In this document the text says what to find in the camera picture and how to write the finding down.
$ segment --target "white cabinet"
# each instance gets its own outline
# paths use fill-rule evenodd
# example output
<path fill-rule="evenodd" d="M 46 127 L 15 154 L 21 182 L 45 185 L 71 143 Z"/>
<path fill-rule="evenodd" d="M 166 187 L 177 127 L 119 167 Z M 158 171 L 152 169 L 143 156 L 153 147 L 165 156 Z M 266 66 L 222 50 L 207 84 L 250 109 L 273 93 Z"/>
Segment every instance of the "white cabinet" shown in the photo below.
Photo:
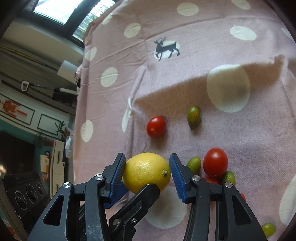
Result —
<path fill-rule="evenodd" d="M 65 163 L 63 162 L 64 142 L 55 140 L 50 161 L 50 198 L 64 183 Z"/>

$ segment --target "red tomato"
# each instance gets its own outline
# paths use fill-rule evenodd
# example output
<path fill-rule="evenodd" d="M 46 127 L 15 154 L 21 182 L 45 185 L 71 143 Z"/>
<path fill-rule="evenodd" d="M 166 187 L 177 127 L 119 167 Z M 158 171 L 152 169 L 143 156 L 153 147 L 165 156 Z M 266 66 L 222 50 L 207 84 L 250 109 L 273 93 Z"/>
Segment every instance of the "red tomato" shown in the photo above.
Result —
<path fill-rule="evenodd" d="M 246 197 L 244 196 L 244 194 L 241 193 L 241 196 L 244 199 L 244 201 L 246 201 Z"/>
<path fill-rule="evenodd" d="M 227 170 L 227 166 L 228 158 L 222 149 L 214 147 L 205 155 L 203 168 L 208 176 L 214 178 L 222 177 Z"/>
<path fill-rule="evenodd" d="M 219 182 L 216 179 L 211 178 L 211 177 L 205 177 L 205 180 L 207 180 L 208 183 L 219 184 Z"/>
<path fill-rule="evenodd" d="M 147 124 L 147 134 L 151 138 L 158 138 L 162 136 L 165 133 L 165 130 L 165 120 L 160 116 L 153 117 Z"/>

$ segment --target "white polka dot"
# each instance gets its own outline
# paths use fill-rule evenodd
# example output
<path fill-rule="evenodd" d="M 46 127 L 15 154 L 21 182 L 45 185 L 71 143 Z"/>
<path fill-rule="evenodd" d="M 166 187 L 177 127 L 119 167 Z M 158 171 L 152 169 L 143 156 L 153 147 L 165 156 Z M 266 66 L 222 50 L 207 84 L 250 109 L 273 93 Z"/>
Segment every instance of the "white polka dot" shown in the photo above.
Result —
<path fill-rule="evenodd" d="M 279 217 L 288 225 L 296 212 L 296 175 L 288 185 L 279 205 Z"/>
<path fill-rule="evenodd" d="M 88 60 L 88 61 L 92 61 L 94 59 L 94 57 L 96 56 L 96 47 L 93 47 L 91 50 L 87 51 L 84 55 L 84 57 Z"/>
<path fill-rule="evenodd" d="M 199 11 L 198 6 L 194 3 L 184 2 L 177 7 L 177 12 L 183 16 L 192 16 Z"/>
<path fill-rule="evenodd" d="M 233 26 L 230 29 L 230 33 L 233 35 L 233 37 L 245 41 L 253 41 L 257 38 L 253 30 L 242 26 Z"/>
<path fill-rule="evenodd" d="M 162 46 L 168 46 L 168 45 L 174 44 L 175 42 L 176 41 L 164 41 Z M 176 42 L 176 47 L 177 47 L 178 50 L 180 49 L 180 45 L 179 45 L 178 42 Z M 156 48 L 155 48 L 155 50 L 154 50 L 154 58 L 160 59 L 160 54 L 158 54 L 158 57 L 156 56 L 156 54 L 157 54 L 157 52 L 156 52 Z M 171 54 L 171 51 L 169 51 L 169 50 L 164 51 L 161 58 L 162 59 L 163 58 L 168 58 L 170 56 L 170 54 Z"/>
<path fill-rule="evenodd" d="M 241 8 L 243 10 L 250 10 L 251 9 L 251 5 L 246 0 L 231 0 L 231 1 L 235 6 Z"/>
<path fill-rule="evenodd" d="M 104 87 L 110 87 L 117 80 L 118 71 L 114 67 L 106 69 L 101 76 L 101 84 Z"/>
<path fill-rule="evenodd" d="M 290 32 L 289 32 L 286 28 L 281 28 L 281 30 L 283 31 L 283 33 L 284 33 L 285 35 L 287 35 L 290 39 L 293 40 L 292 35 L 290 34 Z"/>
<path fill-rule="evenodd" d="M 126 128 L 128 126 L 128 120 L 131 116 L 131 112 L 132 112 L 132 107 L 131 107 L 131 99 L 128 98 L 128 104 L 127 104 L 127 107 L 126 107 L 126 111 L 123 115 L 123 118 L 122 118 L 122 131 L 125 133 L 126 132 Z"/>
<path fill-rule="evenodd" d="M 233 113 L 241 110 L 250 97 L 250 82 L 240 65 L 221 65 L 207 77 L 207 94 L 219 110 Z"/>
<path fill-rule="evenodd" d="M 129 24 L 124 30 L 124 36 L 127 38 L 133 38 L 137 36 L 137 34 L 141 30 L 141 25 L 138 23 Z"/>
<path fill-rule="evenodd" d="M 110 13 L 107 17 L 105 17 L 105 19 L 103 20 L 102 24 L 103 25 L 108 24 L 111 21 L 112 17 L 113 17 L 113 14 Z"/>
<path fill-rule="evenodd" d="M 81 138 L 85 142 L 88 142 L 91 139 L 93 132 L 94 132 L 94 126 L 90 120 L 87 120 L 81 126 L 81 129 L 80 129 Z"/>
<path fill-rule="evenodd" d="M 169 229 L 179 224 L 187 213 L 187 205 L 179 199 L 176 188 L 168 186 L 148 209 L 145 218 L 154 227 Z"/>

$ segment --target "window frame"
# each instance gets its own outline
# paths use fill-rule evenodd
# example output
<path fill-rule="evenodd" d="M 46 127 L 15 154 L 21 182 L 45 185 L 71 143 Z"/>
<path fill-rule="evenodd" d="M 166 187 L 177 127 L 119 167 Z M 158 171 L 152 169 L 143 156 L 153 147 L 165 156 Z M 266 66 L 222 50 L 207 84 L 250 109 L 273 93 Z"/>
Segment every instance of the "window frame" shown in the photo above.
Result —
<path fill-rule="evenodd" d="M 79 47 L 84 48 L 83 42 L 73 37 L 73 34 L 83 19 L 99 2 L 100 0 L 83 0 L 72 12 L 65 24 L 62 24 L 45 15 L 34 12 L 35 7 L 30 11 L 22 11 L 18 17 L 27 19 L 37 25 L 40 25 L 71 41 Z"/>

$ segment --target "red decoration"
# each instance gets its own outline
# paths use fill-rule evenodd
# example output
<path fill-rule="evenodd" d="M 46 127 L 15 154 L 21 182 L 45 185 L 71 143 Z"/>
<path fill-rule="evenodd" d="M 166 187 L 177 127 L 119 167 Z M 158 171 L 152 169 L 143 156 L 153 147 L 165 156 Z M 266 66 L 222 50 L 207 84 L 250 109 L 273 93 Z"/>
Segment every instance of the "red decoration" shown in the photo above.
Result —
<path fill-rule="evenodd" d="M 18 112 L 24 116 L 27 116 L 27 113 L 24 113 L 24 112 L 16 109 L 17 106 L 20 106 L 20 104 L 17 102 L 14 102 L 12 100 L 5 100 L 5 102 L 0 101 L 0 103 L 3 105 L 2 109 L 6 112 L 6 114 L 8 114 L 14 118 L 16 118 L 16 115 L 13 114 L 15 112 Z"/>

